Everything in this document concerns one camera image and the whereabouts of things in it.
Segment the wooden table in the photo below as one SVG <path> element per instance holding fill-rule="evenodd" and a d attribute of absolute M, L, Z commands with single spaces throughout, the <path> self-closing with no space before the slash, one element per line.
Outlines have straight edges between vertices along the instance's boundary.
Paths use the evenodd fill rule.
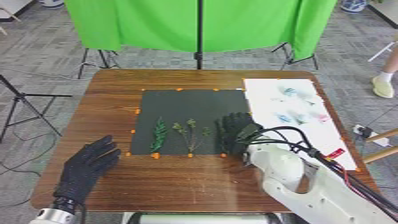
<path fill-rule="evenodd" d="M 88 89 L 56 146 L 46 171 L 32 196 L 35 208 L 51 203 L 64 161 L 106 134 L 113 135 L 122 150 L 115 169 L 99 180 L 87 200 L 92 211 L 156 212 L 287 212 L 259 188 L 254 168 L 241 167 L 241 159 L 218 155 L 128 156 L 135 127 L 135 109 L 140 106 L 142 89 L 234 89 L 241 78 L 303 78 L 314 82 L 318 94 L 353 155 L 359 171 L 355 177 L 376 189 L 360 157 L 348 140 L 335 111 L 319 83 L 307 72 L 280 71 L 184 71 L 101 70 Z"/>

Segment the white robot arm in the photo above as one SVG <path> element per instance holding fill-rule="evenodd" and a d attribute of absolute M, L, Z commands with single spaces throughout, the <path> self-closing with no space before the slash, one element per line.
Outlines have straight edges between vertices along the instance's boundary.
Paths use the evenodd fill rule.
<path fill-rule="evenodd" d="M 60 209 L 40 209 L 39 215 L 28 224 L 72 224 L 74 215 Z"/>
<path fill-rule="evenodd" d="M 396 223 L 332 171 L 309 164 L 277 144 L 250 145 L 247 152 L 250 163 L 263 171 L 263 190 L 311 224 Z M 309 189 L 307 193 L 296 193 L 303 175 Z"/>

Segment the black mat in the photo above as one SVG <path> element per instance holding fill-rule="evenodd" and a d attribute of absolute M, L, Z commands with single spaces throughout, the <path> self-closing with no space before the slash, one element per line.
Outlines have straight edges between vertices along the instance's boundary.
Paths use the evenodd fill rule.
<path fill-rule="evenodd" d="M 167 126 L 167 138 L 161 155 L 188 154 L 181 134 L 172 129 L 177 122 L 186 128 L 186 120 L 197 122 L 195 136 L 202 138 L 202 127 L 211 130 L 193 154 L 218 154 L 215 120 L 232 112 L 248 112 L 245 94 L 238 90 L 145 91 L 140 103 L 140 115 L 131 140 L 131 154 L 151 154 L 152 129 L 161 117 Z"/>

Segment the light stand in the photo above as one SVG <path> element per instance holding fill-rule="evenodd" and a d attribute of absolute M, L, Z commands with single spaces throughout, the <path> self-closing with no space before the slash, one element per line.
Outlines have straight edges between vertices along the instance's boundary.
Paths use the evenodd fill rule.
<path fill-rule="evenodd" d="M 10 127 L 10 126 L 16 126 L 17 124 L 23 124 L 24 122 L 33 121 L 33 120 L 37 120 L 37 119 L 40 119 L 40 120 L 44 121 L 44 123 L 46 123 L 48 127 L 51 128 L 53 132 L 56 133 L 58 136 L 62 136 L 62 135 L 60 135 L 60 132 L 56 131 L 56 129 L 55 129 L 51 123 L 49 123 L 49 121 L 48 121 L 46 118 L 44 118 L 44 114 L 46 114 L 46 111 L 48 111 L 49 106 L 51 106 L 51 104 L 53 104 L 55 98 L 56 98 L 56 97 L 71 97 L 71 95 L 26 94 L 26 93 L 21 93 L 21 92 L 16 90 L 12 84 L 8 83 L 8 81 L 7 81 L 7 79 L 3 78 L 1 75 L 0 75 L 0 82 L 1 82 L 1 84 L 3 84 L 3 86 L 5 86 L 5 88 L 10 90 L 10 92 L 12 92 L 14 95 L 16 95 L 16 96 L 14 96 L 12 105 L 10 105 L 10 111 L 8 111 L 8 116 L 7 116 L 7 120 L 5 120 L 5 125 L 3 125 L 1 135 L 0 135 L 0 143 L 1 143 L 1 141 L 3 141 L 3 135 L 5 135 L 5 132 L 7 132 L 8 127 Z M 42 109 L 40 112 L 39 112 L 39 110 L 35 109 L 32 103 L 28 102 L 28 100 L 26 100 L 26 96 L 51 97 L 51 100 L 49 100 L 49 102 L 48 102 L 48 104 L 46 104 L 46 107 L 44 107 L 44 109 Z M 10 118 L 12 118 L 12 115 L 14 115 L 16 105 L 17 105 L 19 102 L 21 102 L 23 105 L 26 106 L 26 108 L 28 108 L 28 110 L 32 111 L 32 113 L 35 114 L 35 116 L 33 116 L 32 118 L 28 118 L 28 119 L 24 119 L 24 120 L 21 120 L 21 121 L 10 123 Z"/>
<path fill-rule="evenodd" d="M 289 52 L 289 54 L 287 54 L 286 44 L 287 44 L 287 42 L 284 42 L 284 43 L 277 46 L 277 48 L 271 50 L 271 53 L 275 53 L 275 51 L 277 51 L 279 49 L 282 49 L 282 52 L 284 52 L 286 61 L 284 61 L 280 70 L 284 70 L 286 65 L 293 65 L 295 63 L 302 62 L 302 61 L 307 60 L 307 59 L 312 59 L 314 69 L 319 70 L 319 66 L 318 66 L 318 61 L 316 61 L 314 54 L 312 54 L 307 58 L 303 58 L 303 59 L 300 59 L 300 60 L 295 61 L 295 59 L 293 59 L 293 57 L 291 57 L 291 55 L 293 55 L 293 50 L 291 50 L 291 52 Z"/>
<path fill-rule="evenodd" d="M 197 52 L 193 54 L 197 70 L 202 70 L 202 5 L 204 0 L 197 0 Z"/>
<path fill-rule="evenodd" d="M 78 68 L 78 79 L 81 78 L 83 67 L 85 66 L 96 66 L 94 64 L 90 64 L 87 62 L 88 50 L 90 50 L 88 48 L 85 48 L 85 50 L 83 50 L 83 58 L 81 58 L 81 63 L 80 63 L 80 68 Z M 99 66 L 99 68 L 103 68 L 103 69 L 110 69 L 113 67 L 120 68 L 119 64 L 115 63 L 115 60 L 113 60 L 113 65 L 112 66 L 108 65 L 108 61 L 106 61 L 104 55 L 103 55 L 103 50 L 97 50 L 97 54 L 99 54 L 99 57 L 101 57 L 101 60 L 103 60 L 103 66 Z"/>

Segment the black glove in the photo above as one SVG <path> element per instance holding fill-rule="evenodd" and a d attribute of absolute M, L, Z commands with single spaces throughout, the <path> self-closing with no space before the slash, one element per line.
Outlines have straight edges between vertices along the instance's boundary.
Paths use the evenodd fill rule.
<path fill-rule="evenodd" d="M 112 142 L 112 136 L 104 136 L 103 139 L 83 146 L 64 163 L 64 171 L 53 197 L 65 197 L 78 204 L 83 204 L 97 178 L 119 161 L 120 150 L 113 149 L 115 143 Z"/>
<path fill-rule="evenodd" d="M 231 113 L 222 117 L 222 123 L 216 121 L 218 136 L 222 138 L 223 150 L 229 154 L 239 154 L 245 152 L 247 144 L 238 143 L 238 140 L 245 140 L 263 126 L 254 123 L 248 113 Z"/>

